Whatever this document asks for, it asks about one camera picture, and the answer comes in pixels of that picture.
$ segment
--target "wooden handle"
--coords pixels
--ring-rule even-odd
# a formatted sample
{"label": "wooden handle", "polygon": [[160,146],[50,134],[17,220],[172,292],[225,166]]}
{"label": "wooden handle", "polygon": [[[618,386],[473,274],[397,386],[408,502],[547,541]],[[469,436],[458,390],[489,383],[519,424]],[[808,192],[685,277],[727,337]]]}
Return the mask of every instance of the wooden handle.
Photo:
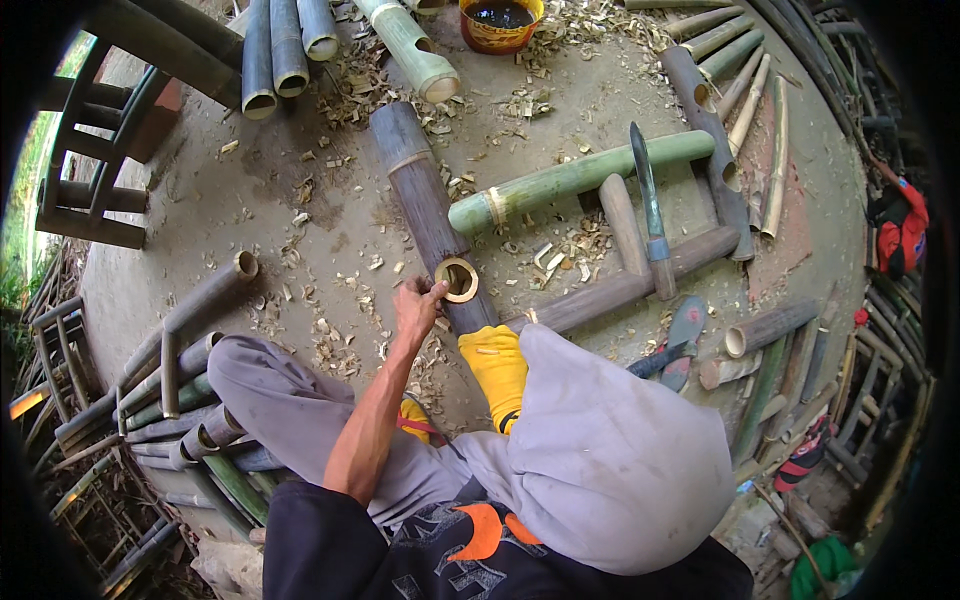
{"label": "wooden handle", "polygon": [[657,290],[657,300],[666,302],[677,297],[677,281],[673,278],[673,266],[669,258],[650,263],[654,274],[654,288]]}
{"label": "wooden handle", "polygon": [[600,186],[600,204],[613,229],[613,239],[623,256],[623,268],[634,275],[650,273],[650,263],[643,251],[643,238],[636,224],[634,205],[627,193],[627,184],[618,173],[613,173]]}

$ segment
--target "person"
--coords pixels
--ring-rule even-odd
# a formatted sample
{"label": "person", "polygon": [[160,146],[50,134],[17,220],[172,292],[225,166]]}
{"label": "person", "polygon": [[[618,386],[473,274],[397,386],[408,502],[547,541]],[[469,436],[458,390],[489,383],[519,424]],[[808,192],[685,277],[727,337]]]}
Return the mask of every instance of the person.
{"label": "person", "polygon": [[709,536],[734,494],[719,413],[542,325],[460,336],[497,431],[427,443],[404,388],[447,289],[398,288],[396,336],[355,406],[270,342],[210,353],[216,394],[303,480],[271,498],[264,598],[751,597]]}
{"label": "person", "polygon": [[898,281],[912,271],[924,255],[926,226],[930,222],[926,202],[917,188],[897,177],[885,162],[873,154],[870,154],[870,161],[890,183],[868,214],[880,227],[876,237],[876,257],[880,271]]}

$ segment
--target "hole in bamboo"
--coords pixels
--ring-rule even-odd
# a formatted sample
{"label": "hole in bamboo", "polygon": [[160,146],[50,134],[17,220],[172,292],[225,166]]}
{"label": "hole in bamboo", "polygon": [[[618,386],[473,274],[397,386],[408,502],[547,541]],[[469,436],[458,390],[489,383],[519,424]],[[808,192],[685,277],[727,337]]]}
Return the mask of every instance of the hole in bamboo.
{"label": "hole in bamboo", "polygon": [[727,345],[727,353],[730,356],[733,358],[740,358],[743,356],[743,349],[746,347],[746,341],[743,339],[743,331],[737,329],[736,327],[727,329],[725,342]]}
{"label": "hole in bamboo", "polygon": [[717,107],[713,104],[710,97],[710,90],[704,84],[699,84],[693,88],[693,100],[700,105],[700,108],[707,112],[716,112]]}
{"label": "hole in bamboo", "polygon": [[480,286],[480,277],[473,265],[456,256],[437,265],[433,278],[435,281],[450,282],[444,299],[458,304],[472,300]]}
{"label": "hole in bamboo", "polygon": [[736,174],[736,165],[733,164],[732,160],[723,168],[723,182],[734,192],[739,192],[743,189],[740,186],[740,176]]}

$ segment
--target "concrete floor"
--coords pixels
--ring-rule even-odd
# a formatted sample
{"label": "concrete floor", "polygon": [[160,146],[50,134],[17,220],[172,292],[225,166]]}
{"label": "concrete floor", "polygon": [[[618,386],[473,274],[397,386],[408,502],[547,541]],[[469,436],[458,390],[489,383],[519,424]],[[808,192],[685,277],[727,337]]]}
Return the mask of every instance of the concrete floor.
{"label": "concrete floor", "polygon": [[[336,11],[339,14],[348,7],[343,5]],[[830,339],[822,385],[835,374],[851,325],[849,316],[862,299],[862,168],[805,71],[749,6],[746,11],[766,34],[764,45],[774,56],[772,70],[786,73],[803,85],[802,89],[790,90],[790,157],[807,192],[805,217],[813,251],[799,266],[782,274],[776,293],[761,295],[754,302],[748,298],[748,280],[742,268],[728,260],[717,261],[680,281],[680,291],[700,295],[717,309],[715,318],[708,319],[700,346],[700,359],[709,360],[721,351],[720,334],[727,325],[770,308],[787,296],[809,295],[822,300],[831,283],[841,279],[841,325]],[[548,167],[560,152],[581,156],[579,140],[586,140],[593,151],[622,145],[627,142],[632,120],[648,137],[688,130],[674,106],[672,89],[656,75],[637,73],[642,53],[631,39],[607,36],[593,47],[597,56],[590,61],[582,59],[580,47],[569,47],[544,62],[551,69],[552,81],[533,79],[528,84],[527,71],[515,65],[513,57],[471,52],[460,39],[457,21],[458,11],[447,7],[423,23],[439,52],[459,72],[461,95],[468,103],[466,107],[452,105],[457,116],[444,121],[452,128],[451,133],[431,137],[440,142],[435,154],[449,165],[452,176],[472,173],[477,190]],[[349,39],[357,27],[352,23],[340,26],[342,39]],[[130,57],[116,57],[104,81],[135,83],[141,72],[137,64]],[[303,362],[309,363],[315,357],[312,340],[317,337],[311,333],[311,324],[324,317],[344,335],[356,336],[350,347],[357,354],[360,371],[349,383],[358,395],[369,383],[381,364],[377,350],[385,338],[371,316],[358,308],[357,297],[362,290],[350,289],[337,274],[359,273],[359,283],[371,288],[364,295],[373,297],[383,330],[390,331],[394,328],[390,296],[397,280],[393,266],[404,261],[404,276],[421,273],[423,268],[413,242],[405,241],[408,231],[388,191],[370,132],[365,126],[350,124],[335,131],[330,128],[316,105],[320,98],[332,102],[336,92],[322,67],[312,66],[314,82],[319,83],[311,84],[298,99],[259,122],[239,113],[225,116],[222,107],[185,86],[181,122],[154,161],[144,166],[128,161],[119,184],[151,190],[149,212],[132,218],[147,227],[147,244],[142,251],[93,244],[83,281],[90,344],[105,383],[120,373],[132,351],[176,298],[182,298],[198,280],[216,265],[227,263],[240,249],[259,254],[261,275],[252,297],[269,300],[272,295],[278,303],[275,341],[294,349]],[[392,61],[387,70],[394,85],[404,84],[402,73]],[[550,88],[553,111],[533,120],[506,122],[492,103],[510,96],[515,89],[534,90],[545,85]],[[769,94],[763,102],[770,102]],[[503,136],[499,145],[493,145],[491,136],[508,126],[520,126],[528,139]],[[322,136],[331,140],[331,145],[323,149],[317,143]],[[221,156],[219,149],[232,140],[239,140],[239,147]],[[311,150],[319,160],[301,162],[300,156]],[[468,161],[481,153],[486,154],[482,160]],[[328,156],[352,159],[342,167],[328,169],[324,165]],[[741,156],[742,161],[757,159],[768,161],[769,157],[757,158],[749,153]],[[317,187],[312,202],[301,206],[294,185],[308,176],[315,179]],[[662,169],[656,179],[671,244],[716,227],[712,207],[701,195],[688,164]],[[628,186],[638,198],[635,180]],[[311,214],[311,221],[302,229],[291,224],[299,208]],[[644,230],[642,207],[637,204],[637,208]],[[568,198],[531,216],[536,224],[533,228],[516,218],[502,236],[487,231],[474,239],[474,256],[484,266],[487,285],[500,291],[493,302],[501,318],[554,298],[564,289],[573,289],[579,278],[576,270],[558,272],[561,276],[551,280],[544,291],[527,289],[530,267],[518,263],[529,261],[532,249],[542,243],[552,241],[556,246],[569,228],[579,229],[583,209],[576,198]],[[281,248],[297,232],[303,233],[297,245],[302,261],[297,268],[289,269],[281,264]],[[520,246],[518,255],[500,250],[508,240]],[[379,254],[385,264],[371,272],[367,265],[373,254]],[[617,271],[620,259],[615,249],[595,266],[600,267],[601,278]],[[507,286],[507,279],[518,279],[516,287]],[[294,294],[289,302],[281,300],[284,283]],[[300,298],[301,286],[306,285],[317,288],[314,305]],[[225,306],[221,317],[208,324],[207,330],[216,327],[227,333],[254,333],[252,315],[263,322],[263,311],[256,311],[253,305],[251,300],[243,306]],[[669,308],[655,300],[642,300],[581,327],[569,338],[617,364],[627,365],[644,352],[648,340],[663,339],[660,320]],[[436,396],[429,398],[439,413],[439,426],[451,433],[489,428],[486,402],[457,354],[456,340],[442,332],[439,339],[445,360],[432,368],[433,381],[439,386]],[[740,397],[743,382],[706,392],[697,381],[696,368],[697,361],[684,397],[720,409],[732,436],[745,402]],[[184,491],[190,489],[189,482],[180,480],[178,474],[149,474],[161,486],[168,485],[162,483],[166,480]],[[225,524],[208,518],[209,511],[194,513],[203,514],[203,518],[193,521],[195,516],[187,515],[191,525],[209,526],[219,539],[229,537]]]}

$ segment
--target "finger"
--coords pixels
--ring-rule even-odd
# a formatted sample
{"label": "finger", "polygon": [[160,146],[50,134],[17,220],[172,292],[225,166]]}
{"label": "finger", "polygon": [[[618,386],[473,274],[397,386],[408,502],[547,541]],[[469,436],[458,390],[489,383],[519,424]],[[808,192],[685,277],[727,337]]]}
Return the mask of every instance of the finger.
{"label": "finger", "polygon": [[433,284],[433,287],[430,288],[430,291],[425,295],[429,300],[434,302],[439,302],[441,298],[446,296],[447,290],[450,289],[450,282],[446,280],[437,281]]}

